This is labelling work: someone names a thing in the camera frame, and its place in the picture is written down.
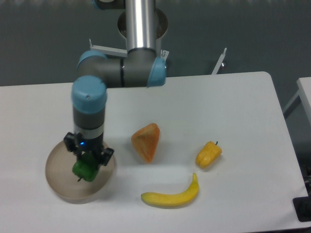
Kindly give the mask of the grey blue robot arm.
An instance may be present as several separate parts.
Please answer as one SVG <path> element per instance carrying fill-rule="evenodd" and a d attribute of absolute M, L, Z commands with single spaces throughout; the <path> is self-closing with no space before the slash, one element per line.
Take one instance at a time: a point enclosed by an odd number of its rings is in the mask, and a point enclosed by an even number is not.
<path fill-rule="evenodd" d="M 95 0 L 93 4 L 101 10 L 125 10 L 127 56 L 107 58 L 93 50 L 81 55 L 71 89 L 74 131 L 66 134 L 64 143 L 78 161 L 84 154 L 92 156 L 98 169 L 108 164 L 114 152 L 103 145 L 107 90 L 162 86 L 166 68 L 156 52 L 158 15 L 153 0 Z"/>

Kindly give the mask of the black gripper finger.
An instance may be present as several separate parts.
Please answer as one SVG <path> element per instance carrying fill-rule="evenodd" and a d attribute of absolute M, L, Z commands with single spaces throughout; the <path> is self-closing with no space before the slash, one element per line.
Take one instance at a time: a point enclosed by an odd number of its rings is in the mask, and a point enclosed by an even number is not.
<path fill-rule="evenodd" d="M 97 169 L 99 170 L 101 166 L 107 166 L 114 150 L 112 148 L 100 147 L 96 149 L 96 159 L 97 159 Z"/>
<path fill-rule="evenodd" d="M 76 152 L 75 137 L 74 137 L 74 134 L 73 134 L 73 133 L 68 132 L 68 133 L 65 135 L 63 141 L 64 141 L 64 144 L 65 144 L 65 146 L 66 146 L 67 151 L 73 152 L 73 153 Z"/>

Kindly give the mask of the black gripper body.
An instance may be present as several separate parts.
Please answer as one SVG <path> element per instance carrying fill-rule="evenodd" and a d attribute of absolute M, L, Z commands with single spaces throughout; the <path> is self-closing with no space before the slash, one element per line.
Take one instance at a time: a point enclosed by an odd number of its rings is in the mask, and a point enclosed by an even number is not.
<path fill-rule="evenodd" d="M 74 134 L 74 155 L 77 157 L 82 156 L 83 152 L 91 152 L 97 156 L 102 153 L 104 149 L 103 145 L 103 133 L 98 137 L 85 139 L 81 133 Z"/>

